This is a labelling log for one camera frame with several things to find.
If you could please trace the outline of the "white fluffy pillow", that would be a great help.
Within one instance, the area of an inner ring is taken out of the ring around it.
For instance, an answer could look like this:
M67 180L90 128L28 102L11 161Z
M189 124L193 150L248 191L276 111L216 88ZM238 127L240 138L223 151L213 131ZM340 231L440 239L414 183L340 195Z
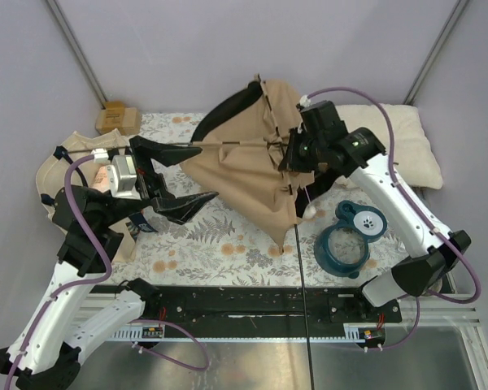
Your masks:
M405 105L382 107L393 128L394 165L398 173L412 187L440 189L443 186L440 166L421 126L418 110ZM385 147L390 146L386 120L376 106L340 105L337 111L348 130L368 128Z

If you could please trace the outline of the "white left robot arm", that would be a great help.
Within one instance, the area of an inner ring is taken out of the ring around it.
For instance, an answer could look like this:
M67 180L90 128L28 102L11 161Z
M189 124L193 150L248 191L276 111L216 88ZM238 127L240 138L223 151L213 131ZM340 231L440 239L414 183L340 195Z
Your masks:
M133 137L126 154L94 149L74 160L53 198L53 222L65 231L53 275L36 311L10 346L0 349L5 388L66 389L87 358L129 323L162 327L159 290L133 279L120 295L78 327L77 311L93 287L108 280L123 234L114 225L146 207L177 224L189 222L213 192L176 197L155 163L175 166L201 153Z

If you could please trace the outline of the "white pompom toy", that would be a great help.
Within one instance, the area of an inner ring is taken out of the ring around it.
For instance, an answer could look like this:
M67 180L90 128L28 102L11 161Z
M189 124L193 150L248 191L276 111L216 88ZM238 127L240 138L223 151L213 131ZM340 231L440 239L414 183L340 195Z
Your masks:
M303 212L304 219L313 219L316 216L317 209L314 205L310 204L306 207L305 211Z

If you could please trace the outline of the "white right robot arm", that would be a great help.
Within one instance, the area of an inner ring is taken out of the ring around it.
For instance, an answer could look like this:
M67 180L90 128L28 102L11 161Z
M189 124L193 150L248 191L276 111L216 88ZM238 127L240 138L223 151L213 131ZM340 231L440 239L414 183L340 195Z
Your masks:
M363 296L354 301L355 315L373 321L389 301L421 296L456 265L471 239L431 215L371 130L349 132L330 101L311 103L303 97L298 110L302 122L290 130L280 171L325 171L351 179L374 201L405 245L407 257L369 280L361 288Z

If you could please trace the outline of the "aluminium frame post left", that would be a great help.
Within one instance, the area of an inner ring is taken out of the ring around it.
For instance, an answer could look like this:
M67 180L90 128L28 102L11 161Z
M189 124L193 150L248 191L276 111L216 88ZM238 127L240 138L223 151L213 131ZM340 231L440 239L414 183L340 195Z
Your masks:
M93 95L98 101L98 104L104 109L107 102L107 96L99 83L93 68L89 64L89 61L85 56L85 52L83 51L80 42L76 38L76 34L72 30L70 22L68 21L67 16L64 14L63 8L59 4L59 1L56 0L45 0L44 3L47 5L49 12L52 14L55 23L59 26L59 31L62 33L64 40L67 42L68 48L72 52L72 55L81 69Z

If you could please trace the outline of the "black tent pole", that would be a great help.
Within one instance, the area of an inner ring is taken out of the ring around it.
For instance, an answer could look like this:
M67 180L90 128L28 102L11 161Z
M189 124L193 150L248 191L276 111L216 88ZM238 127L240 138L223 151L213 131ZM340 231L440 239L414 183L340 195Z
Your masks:
M272 103L270 101L268 91L265 86L265 81L262 80L262 77L259 73L254 75L254 78L259 82L260 88L263 91L264 98L269 110L269 114L271 115L271 120L273 127L275 128L276 136L279 138L277 144L279 145L279 149L281 151L281 155L284 158L287 155L287 148L288 145L285 145L286 138L281 135L279 124L277 122L277 117L275 116L274 109L272 108ZM307 312L307 290L305 285L305 278L304 278L304 271L303 271L303 260L302 260L302 252L299 240L299 230L298 230L298 216L296 214L296 207L295 207L295 196L294 196L294 189L292 186L291 176L288 173L283 173L283 176L287 179L287 189L288 194L290 195L290 200L292 201L293 205L290 207L290 212L293 215L293 226L294 226L294 235L295 235L295 244L297 249L297 257L298 257L298 270L300 276L300 288L301 288L301 298L303 303L303 324L304 324L304 331L305 331L305 339L306 339L306 349L307 349L307 364L308 364L308 374L310 380L310 389L315 390L315 378L314 378L314 369L313 369L313 359L312 359L312 346L311 346L311 339L310 339L310 332L309 332L309 325L308 325L308 312Z
M154 150L177 150L177 149L191 149L191 148L198 148L201 150L204 149L214 149L214 148L220 148L223 146L244 146L244 147L287 147L288 144L284 142L239 142L239 141L227 141L227 142L221 142L221 143L208 143L208 142L198 142L198 143L167 143L167 144L162 144L159 143L158 146L152 146L152 149ZM115 151L134 151L134 146L115 146L115 147L104 147L104 148L94 148L94 149L75 149L75 150L70 150L70 149L65 149L62 145L57 146L55 148L55 153L57 155L60 154L94 154L96 152L100 153L109 153L113 154Z

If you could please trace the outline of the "aluminium frame post right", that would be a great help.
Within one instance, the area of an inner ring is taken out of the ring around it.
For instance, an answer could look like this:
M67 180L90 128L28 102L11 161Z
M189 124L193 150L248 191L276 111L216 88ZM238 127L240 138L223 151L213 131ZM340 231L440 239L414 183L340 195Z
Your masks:
M420 91L432 72L434 65L439 60L442 52L446 49L449 40L453 37L456 28L460 25L465 13L472 5L471 0L457 0L452 7L451 12L447 16L440 32L434 40L424 62L421 64L419 71L414 78L410 89L407 91L403 104L407 106L414 106Z

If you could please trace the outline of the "beige fabric pet tent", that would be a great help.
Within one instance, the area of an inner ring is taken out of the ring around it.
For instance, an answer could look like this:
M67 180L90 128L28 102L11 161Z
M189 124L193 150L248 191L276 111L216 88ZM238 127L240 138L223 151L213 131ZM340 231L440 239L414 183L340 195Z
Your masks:
M301 123L297 104L300 93L284 80L265 80L280 133L289 141L290 129ZM200 121L191 142L278 142L260 84L253 79L244 89L226 98ZM293 205L287 189L291 176L295 201L298 189L313 184L312 173L279 171L279 147L223 146L203 149L181 164L182 171L203 189L220 198L265 232L278 246L293 227Z

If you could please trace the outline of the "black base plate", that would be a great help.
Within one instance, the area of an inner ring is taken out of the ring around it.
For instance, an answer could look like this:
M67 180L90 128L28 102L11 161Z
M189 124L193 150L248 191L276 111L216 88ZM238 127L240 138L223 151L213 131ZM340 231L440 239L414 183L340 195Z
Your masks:
M164 320L206 340L346 336L347 324L398 324L399 304L370 305L357 288L141 288L144 319Z

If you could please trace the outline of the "cream canvas tote bag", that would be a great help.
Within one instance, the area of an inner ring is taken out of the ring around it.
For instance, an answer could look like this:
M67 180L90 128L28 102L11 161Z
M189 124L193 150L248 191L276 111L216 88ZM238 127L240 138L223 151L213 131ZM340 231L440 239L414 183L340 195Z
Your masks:
M87 138L78 132L74 132L67 138L62 146L70 150L110 148L115 146L129 145L129 139L115 130L95 138ZM38 193L43 196L47 195L54 199L57 193L64 186L64 176L70 164L78 158L88 154L60 154L57 155L55 150L48 159L41 165L36 174L36 186ZM72 173L72 183L75 185L87 185L92 188L94 177L102 164L95 162L86 162ZM118 223L111 225L111 229L120 232L124 238L114 257L115 262L132 262L136 257L136 241L131 236L127 224L129 219L125 218Z

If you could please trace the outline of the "aluminium frame post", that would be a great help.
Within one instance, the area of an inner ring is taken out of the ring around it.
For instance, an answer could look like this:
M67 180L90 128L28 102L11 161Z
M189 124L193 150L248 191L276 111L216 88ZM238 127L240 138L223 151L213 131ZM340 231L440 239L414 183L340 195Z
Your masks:
M64 40L67 42L68 48L72 52L72 55L81 69L93 95L98 101L98 104L104 109L107 102L107 96L99 83L93 68L89 64L89 61L85 56L85 52L83 51L80 42L76 38L76 34L72 30L70 22L68 21L67 16L64 14L63 8L59 4L59 1L56 0L45 0L44 3L47 5L49 12L52 14L55 23L59 26L59 31L62 33Z
M452 7L451 12L447 16L440 32L434 40L424 62L421 64L419 71L414 78L410 89L407 91L403 104L407 106L414 106L420 91L432 72L434 65L439 60L442 52L446 49L449 40L453 37L456 28L460 25L465 13L472 5L471 0L457 0Z

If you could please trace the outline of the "cardboard box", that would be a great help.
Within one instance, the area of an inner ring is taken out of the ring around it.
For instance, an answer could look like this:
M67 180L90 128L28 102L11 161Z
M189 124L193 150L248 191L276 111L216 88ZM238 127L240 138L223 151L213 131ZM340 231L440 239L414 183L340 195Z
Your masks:
M105 103L95 123L95 129L100 134L106 134L117 129L121 135L133 136L140 132L142 113L136 107L127 107L121 101Z

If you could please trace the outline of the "floral patterned mat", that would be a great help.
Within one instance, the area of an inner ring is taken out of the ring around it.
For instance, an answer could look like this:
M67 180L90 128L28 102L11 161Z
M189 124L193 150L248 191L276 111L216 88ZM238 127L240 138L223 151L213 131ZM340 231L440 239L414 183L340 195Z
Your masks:
M316 215L290 229L282 247L250 220L216 198L183 226L168 222L152 209L144 215L155 228L142 233L131 262L114 262L109 284L141 277L153 284L211 286L359 286L388 271L406 256L403 243L388 228L369 246L370 256L356 279L323 271L313 254L314 241L335 223L342 200L371 205L358 188L335 185L316 202Z

